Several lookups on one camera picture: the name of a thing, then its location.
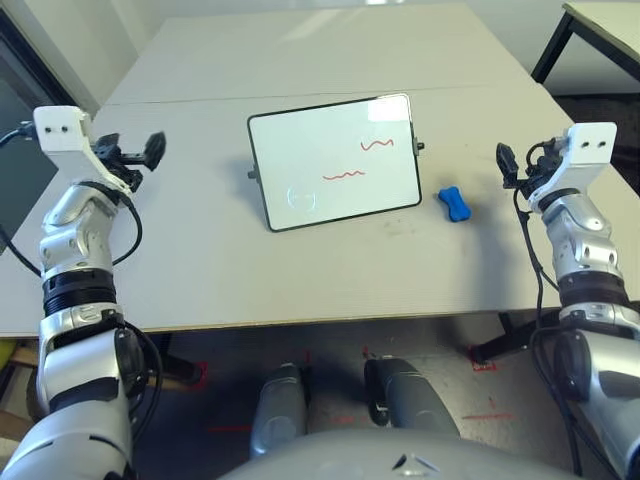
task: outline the black table leg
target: black table leg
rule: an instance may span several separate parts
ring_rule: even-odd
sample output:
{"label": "black table leg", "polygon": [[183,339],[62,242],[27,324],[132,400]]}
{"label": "black table leg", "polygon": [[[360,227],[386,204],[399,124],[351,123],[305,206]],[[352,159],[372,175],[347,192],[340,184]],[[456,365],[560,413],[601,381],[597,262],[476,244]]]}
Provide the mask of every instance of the black table leg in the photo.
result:
{"label": "black table leg", "polygon": [[531,72],[531,77],[536,82],[544,83],[549,76],[549,72],[558,60],[562,50],[564,50],[569,38],[571,38],[572,31],[569,27],[573,21],[573,17],[568,13],[563,15],[555,32],[553,32],[553,35],[551,36],[551,40],[549,40],[544,52],[542,52],[540,60],[538,60],[533,72]]}
{"label": "black table leg", "polygon": [[[557,325],[558,312],[559,310],[554,310],[543,314],[542,325],[545,327]],[[498,317],[500,318],[502,328],[504,328],[504,335],[494,338],[482,345],[472,346],[470,348],[470,354],[474,362],[479,364],[486,363],[493,358],[515,353],[529,346],[531,335],[537,328],[535,321],[526,323],[521,327],[514,327],[508,313],[499,313]]]}
{"label": "black table leg", "polygon": [[202,368],[182,358],[169,355],[171,337],[171,333],[151,335],[153,343],[156,344],[160,352],[160,358],[162,358],[164,376],[166,378],[173,378],[185,385],[197,384],[202,378]]}

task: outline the white wall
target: white wall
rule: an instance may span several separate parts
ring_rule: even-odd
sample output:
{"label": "white wall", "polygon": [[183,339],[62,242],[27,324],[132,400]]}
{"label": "white wall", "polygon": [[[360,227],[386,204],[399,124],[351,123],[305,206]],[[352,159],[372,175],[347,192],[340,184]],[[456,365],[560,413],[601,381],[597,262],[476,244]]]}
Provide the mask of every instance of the white wall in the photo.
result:
{"label": "white wall", "polygon": [[[91,112],[109,97],[167,18],[446,1],[0,0],[62,83]],[[563,0],[468,0],[467,3],[531,71],[562,16]],[[640,91],[640,83],[577,37],[569,41],[545,86],[554,94]]]}
{"label": "white wall", "polygon": [[155,33],[127,0],[3,0],[2,6],[80,105],[94,113]]}

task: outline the red squiggly line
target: red squiggly line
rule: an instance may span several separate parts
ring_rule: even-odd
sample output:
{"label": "red squiggly line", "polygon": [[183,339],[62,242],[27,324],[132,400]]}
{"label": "red squiggly line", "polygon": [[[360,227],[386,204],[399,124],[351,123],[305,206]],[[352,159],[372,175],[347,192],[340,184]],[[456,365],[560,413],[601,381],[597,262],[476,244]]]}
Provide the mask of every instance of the red squiggly line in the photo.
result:
{"label": "red squiggly line", "polygon": [[392,147],[394,146],[394,145],[393,145],[393,139],[392,139],[392,138],[390,138],[390,139],[389,139],[389,140],[387,140],[386,142],[381,142],[380,140],[374,140],[373,142],[371,142],[371,143],[369,144],[369,146],[368,146],[368,147],[365,147],[365,146],[364,146],[364,144],[363,144],[362,142],[360,142],[360,148],[362,148],[362,150],[364,150],[364,151],[366,152],[366,151],[367,151],[367,150],[369,150],[371,147],[373,147],[376,143],[377,143],[378,145],[382,145],[383,147],[384,147],[384,146],[386,146],[386,145],[389,145],[389,144],[391,144],[391,146],[392,146]]}
{"label": "red squiggly line", "polygon": [[342,175],[336,175],[335,177],[325,177],[323,175],[322,178],[324,178],[325,180],[336,180],[338,178],[344,178],[347,175],[349,175],[350,177],[355,177],[356,175],[365,175],[365,173],[361,172],[360,170],[354,170],[353,172],[344,172]]}

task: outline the red tape mark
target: red tape mark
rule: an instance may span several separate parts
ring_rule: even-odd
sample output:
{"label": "red tape mark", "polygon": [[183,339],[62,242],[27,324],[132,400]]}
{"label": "red tape mark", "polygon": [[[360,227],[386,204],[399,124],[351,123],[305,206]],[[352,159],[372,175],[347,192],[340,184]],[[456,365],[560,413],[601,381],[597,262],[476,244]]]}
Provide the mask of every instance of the red tape mark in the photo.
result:
{"label": "red tape mark", "polygon": [[366,175],[366,173],[361,172],[360,170],[354,170],[353,172],[344,172],[342,175],[336,175],[335,177],[325,177],[323,175],[322,178],[324,178],[325,180],[337,180],[338,178],[344,178],[347,175],[350,177],[355,177],[356,175]]}
{"label": "red tape mark", "polygon": [[463,420],[499,420],[499,419],[513,419],[515,418],[511,413],[490,413],[488,415],[467,415],[462,417]]}
{"label": "red tape mark", "polygon": [[391,144],[392,147],[394,146],[393,145],[393,139],[390,138],[386,142],[381,142],[380,140],[374,140],[373,142],[371,142],[369,144],[368,147],[365,147],[364,144],[362,142],[360,142],[360,148],[362,148],[362,150],[364,150],[366,152],[367,150],[369,150],[371,147],[373,147],[376,144],[377,145],[382,145],[383,147],[386,146],[386,145],[389,145],[389,144]]}
{"label": "red tape mark", "polygon": [[250,432],[251,425],[223,425],[220,427],[209,427],[207,432],[209,433],[236,433],[236,432]]}
{"label": "red tape mark", "polygon": [[189,387],[189,390],[202,390],[207,383],[207,372],[209,371],[209,364],[207,362],[195,362],[194,365],[200,367],[200,380],[198,383],[194,383]]}
{"label": "red tape mark", "polygon": [[356,419],[351,415],[343,415],[331,418],[331,423],[334,425],[351,425],[352,423],[356,423]]}
{"label": "red tape mark", "polygon": [[471,361],[471,368],[474,372],[495,372],[498,366],[493,362],[487,362],[484,364],[478,363],[473,359],[472,346],[468,348],[469,360]]}

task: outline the gray floor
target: gray floor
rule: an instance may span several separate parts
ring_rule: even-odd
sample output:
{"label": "gray floor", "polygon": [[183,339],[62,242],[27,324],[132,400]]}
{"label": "gray floor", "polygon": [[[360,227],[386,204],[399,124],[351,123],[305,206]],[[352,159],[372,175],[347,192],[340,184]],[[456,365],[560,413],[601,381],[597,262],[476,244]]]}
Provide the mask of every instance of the gray floor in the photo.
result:
{"label": "gray floor", "polygon": [[[136,465],[145,478],[210,479],[247,461],[262,382],[288,361],[311,367],[310,432],[378,428],[365,404],[362,368],[368,353],[412,362],[440,394],[464,438],[568,469],[560,417],[528,352],[496,361],[495,370],[472,368],[467,345],[501,333],[496,316],[476,315],[178,334],[171,353],[207,362],[206,384],[163,394]],[[583,464],[587,478],[607,478],[586,451]]]}

